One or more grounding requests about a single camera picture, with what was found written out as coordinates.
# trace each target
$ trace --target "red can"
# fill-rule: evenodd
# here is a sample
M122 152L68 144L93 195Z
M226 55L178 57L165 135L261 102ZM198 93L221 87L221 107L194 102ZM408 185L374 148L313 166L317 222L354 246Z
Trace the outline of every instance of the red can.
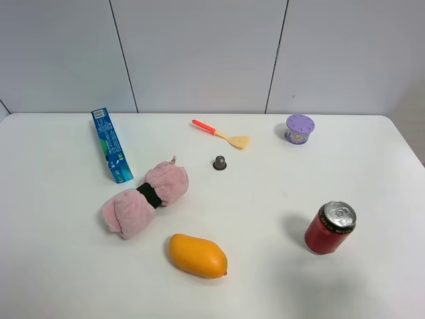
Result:
M320 207L305 232L305 243L316 254L333 253L356 227L354 209L343 201L330 201Z

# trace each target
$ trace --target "orange mango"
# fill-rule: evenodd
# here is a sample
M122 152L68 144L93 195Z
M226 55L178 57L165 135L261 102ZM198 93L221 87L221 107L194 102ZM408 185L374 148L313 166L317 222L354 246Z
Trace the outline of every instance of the orange mango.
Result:
M170 239L169 253L178 268L191 274L205 278L227 274L226 255L212 241L175 234Z

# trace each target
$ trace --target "rolled towel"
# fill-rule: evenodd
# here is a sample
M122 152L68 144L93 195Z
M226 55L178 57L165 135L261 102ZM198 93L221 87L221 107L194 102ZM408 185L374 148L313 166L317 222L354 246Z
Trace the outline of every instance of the rolled towel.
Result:
M175 165L175 156L150 169L144 182L137 189L127 189L113 196L101 208L109 230L125 239L148 226L158 206L174 203L189 188L186 170Z

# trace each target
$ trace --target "purple lid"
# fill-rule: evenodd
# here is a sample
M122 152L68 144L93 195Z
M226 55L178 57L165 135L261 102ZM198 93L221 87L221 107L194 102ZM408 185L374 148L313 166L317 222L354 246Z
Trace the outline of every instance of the purple lid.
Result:
M310 134L314 130L314 122L303 114L291 115L286 120L286 126L299 134Z

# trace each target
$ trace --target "spatula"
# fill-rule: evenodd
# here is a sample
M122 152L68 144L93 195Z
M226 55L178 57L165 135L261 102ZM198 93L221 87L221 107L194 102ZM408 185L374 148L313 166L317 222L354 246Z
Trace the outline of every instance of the spatula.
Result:
M210 132L212 135L218 136L220 138L224 138L226 141L229 142L231 146L238 149L243 149L250 143L251 138L249 136L233 136L228 137L227 135L224 135L222 132L216 130L215 128L212 128L206 124L201 123L200 121L193 120L192 123L194 125L197 125L208 132Z

